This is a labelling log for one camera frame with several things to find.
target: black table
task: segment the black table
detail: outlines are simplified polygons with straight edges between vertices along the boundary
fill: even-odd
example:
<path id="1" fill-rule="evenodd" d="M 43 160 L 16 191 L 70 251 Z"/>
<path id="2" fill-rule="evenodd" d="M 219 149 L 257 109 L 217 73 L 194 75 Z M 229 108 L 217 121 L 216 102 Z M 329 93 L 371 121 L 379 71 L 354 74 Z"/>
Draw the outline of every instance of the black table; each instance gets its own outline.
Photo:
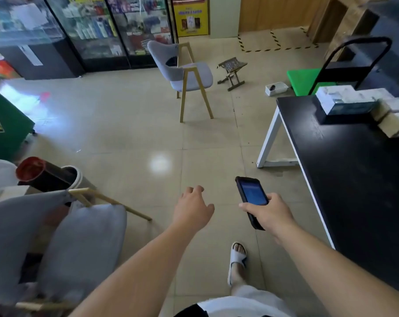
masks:
<path id="1" fill-rule="evenodd" d="M 313 100 L 277 100 L 257 166 L 298 163 L 333 248 L 399 290 L 399 138 L 371 123 L 322 125 Z M 266 161 L 281 123 L 297 160 Z"/>

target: person's left hand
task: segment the person's left hand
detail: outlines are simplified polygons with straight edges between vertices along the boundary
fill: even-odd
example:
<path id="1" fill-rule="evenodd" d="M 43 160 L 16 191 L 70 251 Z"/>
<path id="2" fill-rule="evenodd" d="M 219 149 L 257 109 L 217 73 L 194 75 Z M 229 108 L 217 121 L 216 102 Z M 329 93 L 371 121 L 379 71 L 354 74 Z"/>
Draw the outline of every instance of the person's left hand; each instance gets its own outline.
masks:
<path id="1" fill-rule="evenodd" d="M 193 229 L 194 232 L 200 231 L 210 221 L 214 213 L 214 205 L 205 205 L 202 198 L 204 188 L 196 186 L 195 188 L 186 187 L 185 192 L 179 198 L 173 213 L 173 223 L 180 223 Z"/>

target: person's right arm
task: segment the person's right arm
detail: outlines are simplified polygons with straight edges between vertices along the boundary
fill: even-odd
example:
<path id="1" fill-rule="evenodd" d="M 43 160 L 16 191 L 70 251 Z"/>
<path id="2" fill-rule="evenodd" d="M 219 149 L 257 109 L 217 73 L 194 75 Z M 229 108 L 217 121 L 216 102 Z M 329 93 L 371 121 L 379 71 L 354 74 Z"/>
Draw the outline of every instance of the person's right arm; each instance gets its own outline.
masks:
<path id="1" fill-rule="evenodd" d="M 399 292 L 302 229 L 278 194 L 266 206 L 239 206 L 254 215 L 289 253 L 332 317 L 399 316 Z"/>

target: person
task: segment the person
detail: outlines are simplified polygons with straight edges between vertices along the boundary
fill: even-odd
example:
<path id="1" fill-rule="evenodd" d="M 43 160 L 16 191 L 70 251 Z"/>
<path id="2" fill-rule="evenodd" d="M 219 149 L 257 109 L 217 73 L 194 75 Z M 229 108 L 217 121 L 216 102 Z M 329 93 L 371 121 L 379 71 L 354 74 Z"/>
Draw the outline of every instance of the person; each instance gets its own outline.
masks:
<path id="1" fill-rule="evenodd" d="M 186 247 L 214 213 L 214 205 L 206 205 L 202 198 L 203 190 L 187 187 L 170 226 L 104 280 L 71 317 L 157 317 Z M 399 316 L 397 290 L 303 230 L 278 194 L 267 196 L 266 206 L 242 203 L 239 207 L 254 215 L 286 249 L 331 316 Z M 239 243 L 232 248 L 231 296 L 198 303 L 178 317 L 294 316 L 280 298 L 246 284 L 247 251 Z"/>

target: green board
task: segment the green board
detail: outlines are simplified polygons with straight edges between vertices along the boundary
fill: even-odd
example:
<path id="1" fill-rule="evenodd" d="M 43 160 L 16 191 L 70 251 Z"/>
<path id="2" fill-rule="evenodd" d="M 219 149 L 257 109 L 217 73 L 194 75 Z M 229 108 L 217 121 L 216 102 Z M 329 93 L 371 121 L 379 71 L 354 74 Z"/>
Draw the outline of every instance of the green board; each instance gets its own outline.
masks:
<path id="1" fill-rule="evenodd" d="M 321 69 L 290 70 L 287 76 L 297 96 L 308 95 L 309 90 L 317 79 Z M 313 91 L 313 95 L 319 87 L 335 86 L 336 82 L 319 82 Z"/>
<path id="2" fill-rule="evenodd" d="M 13 161 L 34 122 L 0 94 L 0 159 Z"/>

